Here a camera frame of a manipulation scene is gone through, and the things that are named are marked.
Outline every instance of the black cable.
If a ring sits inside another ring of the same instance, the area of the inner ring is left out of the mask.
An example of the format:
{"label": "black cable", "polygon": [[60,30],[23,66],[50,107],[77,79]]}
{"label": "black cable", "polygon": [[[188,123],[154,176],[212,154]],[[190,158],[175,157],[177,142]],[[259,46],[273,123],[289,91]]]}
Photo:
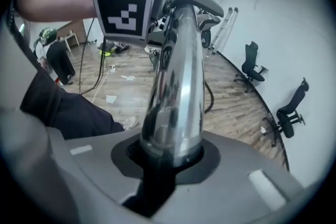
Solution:
{"label": "black cable", "polygon": [[211,108],[213,107],[215,98],[214,98],[214,94],[212,93],[212,91],[211,91],[211,89],[210,89],[208,83],[206,83],[206,81],[204,81],[204,83],[205,83],[205,86],[206,86],[206,88],[208,89],[208,91],[209,91],[209,93],[210,93],[210,96],[211,96],[211,103],[210,103],[209,107],[204,111],[204,114],[206,114],[206,113],[208,113],[208,112],[211,110]]}
{"label": "black cable", "polygon": [[81,93],[81,95],[83,94],[86,94],[90,91],[92,91],[93,89],[95,89],[99,82],[101,81],[101,78],[103,77],[103,73],[102,73],[102,70],[104,71],[104,58],[105,58],[105,49],[106,49],[106,37],[104,37],[104,40],[103,40],[103,46],[102,46],[102,49],[101,49],[101,57],[100,57],[100,65],[99,65],[99,74],[98,74],[98,78],[97,78],[97,81],[95,82],[94,86],[92,88],[90,88],[89,90]]}
{"label": "black cable", "polygon": [[80,69],[79,69],[79,93],[80,93],[80,77],[81,77],[81,74],[82,74],[82,65],[83,65],[83,57],[84,57],[85,46],[86,46],[86,44],[87,44],[87,42],[88,42],[88,37],[89,37],[90,30],[91,30],[91,27],[92,27],[92,24],[93,24],[94,19],[95,19],[95,18],[92,19],[92,22],[91,22],[91,25],[90,25],[88,34],[86,35],[86,39],[85,39],[84,47],[83,47],[83,52],[82,52],[82,59],[80,60]]}

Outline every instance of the black pants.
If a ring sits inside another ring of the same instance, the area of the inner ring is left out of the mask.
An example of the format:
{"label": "black pants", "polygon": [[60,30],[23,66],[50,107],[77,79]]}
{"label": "black pants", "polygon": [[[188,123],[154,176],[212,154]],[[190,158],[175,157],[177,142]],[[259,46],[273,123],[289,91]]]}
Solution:
{"label": "black pants", "polygon": [[47,60],[56,72],[60,81],[66,85],[68,84],[68,76],[75,75],[75,70],[66,53],[66,47],[60,42],[50,45],[47,51]]}
{"label": "black pants", "polygon": [[52,127],[59,129],[64,139],[98,136],[124,131],[112,115],[77,93],[63,92]]}

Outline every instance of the dark shorts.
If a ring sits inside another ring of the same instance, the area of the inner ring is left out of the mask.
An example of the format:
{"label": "dark shorts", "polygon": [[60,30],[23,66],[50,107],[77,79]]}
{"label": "dark shorts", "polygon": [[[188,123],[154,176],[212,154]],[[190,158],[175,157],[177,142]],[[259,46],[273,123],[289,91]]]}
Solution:
{"label": "dark shorts", "polygon": [[52,127],[59,129],[66,140],[124,131],[109,112],[80,94],[65,91]]}

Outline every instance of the black office chair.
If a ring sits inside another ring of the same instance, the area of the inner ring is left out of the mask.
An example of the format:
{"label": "black office chair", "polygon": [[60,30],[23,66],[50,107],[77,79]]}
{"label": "black office chair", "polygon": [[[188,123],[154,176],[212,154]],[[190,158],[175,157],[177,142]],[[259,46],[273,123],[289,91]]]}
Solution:
{"label": "black office chair", "polygon": [[299,88],[296,90],[292,100],[288,103],[287,106],[283,106],[282,108],[279,108],[277,111],[277,118],[278,118],[278,124],[275,122],[275,120],[271,117],[269,118],[263,118],[263,120],[267,120],[267,122],[271,125],[272,130],[266,132],[264,135],[267,135],[270,132],[274,133],[274,143],[272,144],[272,147],[275,147],[277,144],[277,137],[281,134],[281,132],[284,133],[285,137],[291,138],[294,136],[294,129],[293,124],[295,123],[303,123],[306,124],[302,115],[298,114],[296,111],[296,108],[301,103],[301,101],[306,96],[306,92],[309,90],[309,85],[305,78],[303,78],[303,81]]}
{"label": "black office chair", "polygon": [[261,75],[265,70],[268,71],[267,68],[261,66],[261,70],[259,72],[255,71],[254,68],[257,67],[256,59],[258,54],[258,45],[255,42],[251,42],[250,45],[245,45],[245,53],[246,60],[241,66],[241,70],[246,76],[242,76],[241,74],[236,74],[236,77],[240,77],[240,79],[234,79],[234,81],[243,81],[246,84],[245,92],[248,92],[250,82],[253,80],[257,81],[265,81],[263,76]]}

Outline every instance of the white cable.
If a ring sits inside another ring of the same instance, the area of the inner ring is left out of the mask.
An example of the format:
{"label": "white cable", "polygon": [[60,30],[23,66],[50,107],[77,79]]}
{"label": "white cable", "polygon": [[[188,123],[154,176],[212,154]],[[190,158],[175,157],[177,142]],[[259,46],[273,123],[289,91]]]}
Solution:
{"label": "white cable", "polygon": [[105,76],[103,82],[100,83],[99,88],[97,89],[97,91],[96,91],[96,93],[94,94],[93,99],[92,99],[92,101],[91,101],[92,104],[93,104],[93,102],[95,101],[96,95],[97,95],[98,92],[100,91],[101,86],[102,86],[102,85],[104,84],[104,82],[106,81],[106,78],[107,78],[107,76],[109,75],[109,73],[110,73],[111,70],[112,70],[112,69],[109,69],[109,70],[107,71],[107,74],[106,74],[106,76]]}

